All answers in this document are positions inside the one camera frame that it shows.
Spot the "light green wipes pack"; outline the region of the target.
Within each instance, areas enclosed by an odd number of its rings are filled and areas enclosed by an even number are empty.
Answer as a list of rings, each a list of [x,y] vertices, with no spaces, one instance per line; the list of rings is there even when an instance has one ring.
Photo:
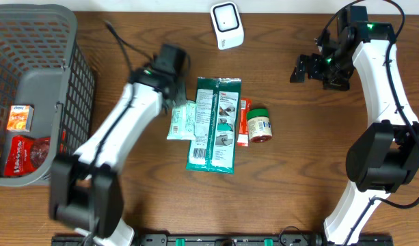
[[[195,112],[196,103],[191,100],[174,107],[167,140],[195,140]]]

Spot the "grey plastic mesh basket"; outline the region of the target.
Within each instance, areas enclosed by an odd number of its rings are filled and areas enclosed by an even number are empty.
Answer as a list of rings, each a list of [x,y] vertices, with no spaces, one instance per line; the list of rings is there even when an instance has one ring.
[[[77,18],[61,5],[0,5],[0,187],[47,185],[56,155],[87,141],[95,78],[77,44]],[[12,139],[10,108],[30,105],[29,138],[49,137],[49,154],[34,172],[5,175]]]

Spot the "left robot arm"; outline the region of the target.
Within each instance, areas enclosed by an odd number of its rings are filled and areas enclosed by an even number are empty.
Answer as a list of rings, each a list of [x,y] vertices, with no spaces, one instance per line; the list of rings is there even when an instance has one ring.
[[[51,164],[49,217],[82,235],[81,245],[131,245],[119,175],[145,128],[162,110],[186,103],[186,81],[150,68],[132,73],[97,131]]]

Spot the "red snack packet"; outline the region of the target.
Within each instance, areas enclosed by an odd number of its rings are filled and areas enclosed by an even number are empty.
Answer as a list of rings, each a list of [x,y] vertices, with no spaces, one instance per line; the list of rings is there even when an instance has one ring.
[[[12,138],[4,175],[24,176],[36,171],[46,160],[51,147],[51,138],[30,138],[17,135]]]

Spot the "white barcode scanner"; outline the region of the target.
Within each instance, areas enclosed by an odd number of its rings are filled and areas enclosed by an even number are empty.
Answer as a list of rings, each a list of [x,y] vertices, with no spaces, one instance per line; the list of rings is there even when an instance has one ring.
[[[227,1],[213,5],[210,15],[219,50],[242,45],[245,32],[238,7],[234,2]]]

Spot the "red stick sachet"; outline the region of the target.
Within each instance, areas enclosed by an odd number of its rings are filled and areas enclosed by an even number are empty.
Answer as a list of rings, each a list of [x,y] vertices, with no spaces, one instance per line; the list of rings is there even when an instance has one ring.
[[[252,101],[248,98],[241,99],[239,134],[237,138],[237,146],[248,147],[249,135],[247,129],[247,113],[250,110]]]

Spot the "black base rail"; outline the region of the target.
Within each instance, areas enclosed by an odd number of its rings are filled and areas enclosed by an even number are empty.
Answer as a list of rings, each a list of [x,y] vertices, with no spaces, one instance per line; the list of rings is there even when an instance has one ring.
[[[82,245],[81,236],[54,236],[52,246]],[[285,233],[279,236],[168,236],[165,234],[143,234],[136,236],[131,245],[135,246],[280,246],[280,245],[335,245],[325,241],[320,234]],[[360,236],[358,246],[393,246],[391,236]]]

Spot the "green lid seasoning jar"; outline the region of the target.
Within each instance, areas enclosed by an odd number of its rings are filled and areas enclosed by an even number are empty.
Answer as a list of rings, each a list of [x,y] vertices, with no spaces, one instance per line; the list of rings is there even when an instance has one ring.
[[[273,134],[268,110],[265,108],[250,110],[247,113],[247,128],[251,142],[262,143],[269,141]]]

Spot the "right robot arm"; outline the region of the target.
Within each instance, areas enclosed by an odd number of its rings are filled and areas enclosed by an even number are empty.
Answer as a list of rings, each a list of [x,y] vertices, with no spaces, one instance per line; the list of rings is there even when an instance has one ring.
[[[419,205],[389,197],[412,181],[419,169],[419,120],[406,97],[396,62],[397,32],[389,23],[341,20],[337,40],[328,29],[316,39],[320,52],[300,55],[290,78],[322,81],[325,89],[347,91],[358,73],[366,102],[367,129],[349,148],[349,179],[337,206],[323,222],[327,243],[355,245],[381,203],[399,209]]]

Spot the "orange tissue pack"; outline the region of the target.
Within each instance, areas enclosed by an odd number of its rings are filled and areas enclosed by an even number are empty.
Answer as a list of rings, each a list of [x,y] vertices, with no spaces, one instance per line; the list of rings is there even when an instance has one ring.
[[[31,105],[12,105],[6,129],[12,132],[29,132],[34,108]]]

